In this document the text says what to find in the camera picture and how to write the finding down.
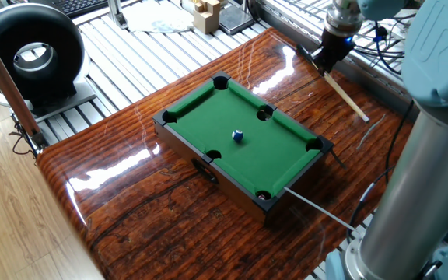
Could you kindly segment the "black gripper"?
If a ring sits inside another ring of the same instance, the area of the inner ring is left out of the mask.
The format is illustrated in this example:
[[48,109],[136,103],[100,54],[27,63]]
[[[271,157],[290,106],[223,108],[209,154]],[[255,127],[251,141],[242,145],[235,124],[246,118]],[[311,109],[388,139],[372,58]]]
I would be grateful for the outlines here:
[[328,30],[321,35],[321,45],[310,53],[312,63],[321,75],[330,73],[336,62],[341,61],[355,47],[352,37],[339,37]]

